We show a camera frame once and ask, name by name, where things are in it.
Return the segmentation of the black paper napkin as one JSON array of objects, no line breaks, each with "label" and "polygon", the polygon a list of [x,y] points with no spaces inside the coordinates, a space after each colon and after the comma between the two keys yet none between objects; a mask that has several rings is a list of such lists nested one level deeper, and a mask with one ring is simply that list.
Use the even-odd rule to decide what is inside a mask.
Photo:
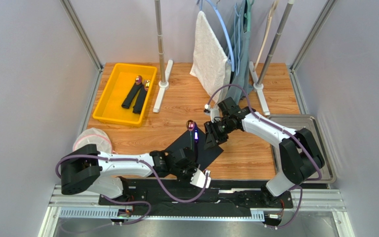
[{"label": "black paper napkin", "polygon": [[[205,150],[205,133],[198,129],[198,143],[197,143],[197,163],[200,165],[200,169],[206,169],[216,158],[220,156],[220,154],[224,151],[220,147],[214,147]],[[181,148],[189,147],[190,148],[191,140],[190,140],[190,131],[185,131],[179,138],[177,138],[171,145],[169,145],[166,150],[167,151],[176,151]]]}]

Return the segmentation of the iridescent spoon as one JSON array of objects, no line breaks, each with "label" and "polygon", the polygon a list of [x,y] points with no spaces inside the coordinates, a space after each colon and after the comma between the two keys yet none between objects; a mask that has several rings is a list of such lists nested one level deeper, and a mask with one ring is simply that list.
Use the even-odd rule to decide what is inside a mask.
[{"label": "iridescent spoon", "polygon": [[189,137],[190,137],[190,148],[194,150],[195,148],[195,122],[193,120],[188,120],[186,123],[187,130],[189,132]]}]

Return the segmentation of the purple iridescent knife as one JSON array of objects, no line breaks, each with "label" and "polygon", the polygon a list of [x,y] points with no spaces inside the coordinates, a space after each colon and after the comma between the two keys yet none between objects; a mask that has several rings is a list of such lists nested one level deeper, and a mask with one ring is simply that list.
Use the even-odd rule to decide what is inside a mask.
[{"label": "purple iridescent knife", "polygon": [[194,155],[195,155],[195,161],[198,161],[198,142],[199,142],[198,130],[194,129],[194,131],[193,131],[193,151],[194,151]]}]

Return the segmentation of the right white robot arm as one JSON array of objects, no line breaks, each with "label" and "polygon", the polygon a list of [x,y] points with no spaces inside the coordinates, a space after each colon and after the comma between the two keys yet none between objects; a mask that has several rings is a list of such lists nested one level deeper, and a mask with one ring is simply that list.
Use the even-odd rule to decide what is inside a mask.
[{"label": "right white robot arm", "polygon": [[279,151],[281,169],[261,187],[264,199],[275,200],[314,174],[322,177],[320,170],[325,160],[309,129],[282,126],[251,106],[241,108],[231,98],[218,103],[217,109],[205,104],[204,112],[211,118],[204,123],[206,150],[225,143],[231,132],[241,130],[260,137]]}]

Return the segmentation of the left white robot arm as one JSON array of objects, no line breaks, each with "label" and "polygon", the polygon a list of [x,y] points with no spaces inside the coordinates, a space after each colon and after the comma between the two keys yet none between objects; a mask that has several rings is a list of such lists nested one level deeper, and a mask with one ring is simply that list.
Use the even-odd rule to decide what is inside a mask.
[{"label": "left white robot arm", "polygon": [[208,188],[209,172],[203,172],[188,147],[171,151],[152,151],[141,155],[119,155],[99,151],[87,144],[60,159],[55,168],[61,179],[62,194],[75,195],[84,191],[108,198],[125,194],[124,176],[176,176],[199,188]]}]

